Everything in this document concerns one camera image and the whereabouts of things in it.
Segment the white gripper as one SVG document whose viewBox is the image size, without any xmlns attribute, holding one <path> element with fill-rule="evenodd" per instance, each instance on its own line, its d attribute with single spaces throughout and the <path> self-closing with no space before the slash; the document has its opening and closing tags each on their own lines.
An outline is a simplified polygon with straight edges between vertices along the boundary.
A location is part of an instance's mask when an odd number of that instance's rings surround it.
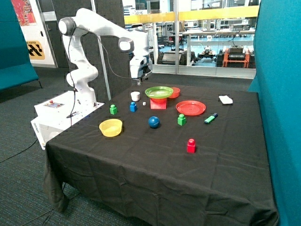
<svg viewBox="0 0 301 226">
<path fill-rule="evenodd" d="M 130 75 L 132 79 L 137 79 L 137 85 L 141 85 L 141 81 L 148 79 L 151 74 L 152 60 L 149 55 L 134 56 L 130 60 Z"/>
</svg>

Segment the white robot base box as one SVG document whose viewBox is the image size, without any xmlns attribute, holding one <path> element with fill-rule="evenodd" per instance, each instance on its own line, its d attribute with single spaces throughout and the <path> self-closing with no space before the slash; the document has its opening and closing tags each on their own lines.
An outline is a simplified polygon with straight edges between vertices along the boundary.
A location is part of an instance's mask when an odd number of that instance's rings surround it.
<svg viewBox="0 0 301 226">
<path fill-rule="evenodd" d="M 31 121 L 31 125 L 41 148 L 44 150 L 49 140 L 103 105 L 100 102 L 88 103 L 75 91 L 67 91 L 35 105 L 37 117 Z"/>
</svg>

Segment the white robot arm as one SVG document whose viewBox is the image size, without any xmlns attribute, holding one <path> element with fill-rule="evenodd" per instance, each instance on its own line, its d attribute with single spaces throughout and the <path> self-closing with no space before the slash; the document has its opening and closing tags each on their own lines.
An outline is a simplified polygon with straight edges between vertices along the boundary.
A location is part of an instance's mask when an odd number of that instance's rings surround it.
<svg viewBox="0 0 301 226">
<path fill-rule="evenodd" d="M 86 8 L 79 9 L 74 17 L 62 18 L 58 25 L 67 56 L 70 62 L 77 66 L 76 70 L 67 74 L 67 81 L 77 90 L 81 105 L 89 107 L 96 105 L 95 91 L 88 83 L 98 76 L 98 70 L 87 60 L 80 41 L 80 38 L 88 32 L 119 38 L 119 49 L 134 54 L 130 60 L 130 73 L 133 79 L 140 81 L 151 74 L 152 61 L 147 33 L 125 30 Z"/>
</svg>

